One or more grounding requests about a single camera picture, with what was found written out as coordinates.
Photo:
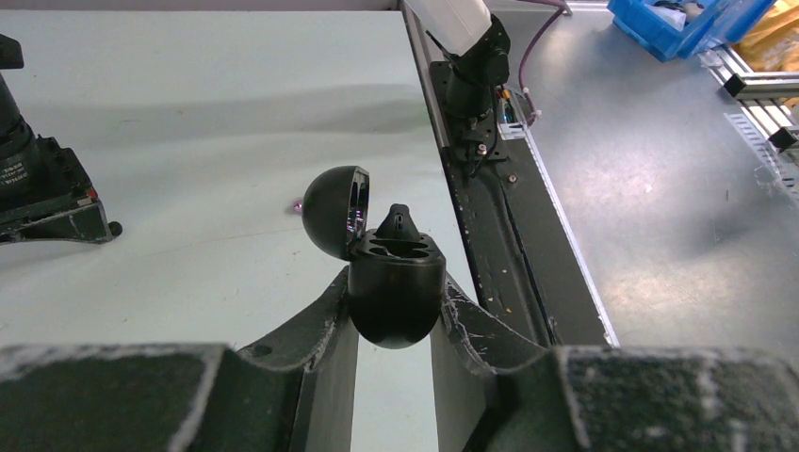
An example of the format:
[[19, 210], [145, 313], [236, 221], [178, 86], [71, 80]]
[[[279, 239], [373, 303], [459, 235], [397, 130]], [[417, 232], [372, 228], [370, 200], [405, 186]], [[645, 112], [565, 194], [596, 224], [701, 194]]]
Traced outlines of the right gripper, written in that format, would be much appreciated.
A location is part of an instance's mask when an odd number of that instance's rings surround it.
[[34, 132], [1, 81], [1, 244], [113, 237], [105, 209], [73, 150]]

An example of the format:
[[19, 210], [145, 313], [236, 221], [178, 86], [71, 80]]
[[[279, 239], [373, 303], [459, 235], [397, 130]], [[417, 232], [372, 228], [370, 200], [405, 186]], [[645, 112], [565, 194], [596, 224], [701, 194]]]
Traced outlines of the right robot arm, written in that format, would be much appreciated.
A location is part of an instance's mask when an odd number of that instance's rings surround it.
[[[477, 118], [491, 110], [495, 88], [509, 77], [511, 42], [496, 16], [465, 42], [451, 45], [459, 3], [446, 2], [434, 19], [443, 25], [429, 33], [452, 66], [453, 84], [446, 100], [452, 106], [467, 92], [460, 112]], [[339, 258], [353, 250], [366, 233], [368, 174], [355, 166], [330, 169], [306, 191], [303, 228], [321, 250]], [[1, 241], [64, 240], [104, 244], [122, 233], [108, 222], [93, 184], [70, 148], [52, 137], [34, 134], [6, 84], [1, 86]]]

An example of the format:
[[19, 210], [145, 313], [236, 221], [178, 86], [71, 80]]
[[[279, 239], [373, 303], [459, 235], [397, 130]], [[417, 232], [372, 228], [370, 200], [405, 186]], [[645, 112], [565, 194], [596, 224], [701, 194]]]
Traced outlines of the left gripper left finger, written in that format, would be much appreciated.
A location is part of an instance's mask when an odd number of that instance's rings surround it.
[[259, 340], [1, 351], [5, 451], [347, 451], [358, 335], [338, 274]]

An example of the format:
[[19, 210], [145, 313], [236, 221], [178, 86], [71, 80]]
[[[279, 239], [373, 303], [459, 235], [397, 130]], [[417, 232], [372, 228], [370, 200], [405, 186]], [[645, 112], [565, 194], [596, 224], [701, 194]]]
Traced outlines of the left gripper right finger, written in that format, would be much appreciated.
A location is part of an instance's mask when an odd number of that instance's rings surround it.
[[454, 282], [431, 346], [442, 451], [798, 447], [798, 375], [759, 351], [543, 347]]

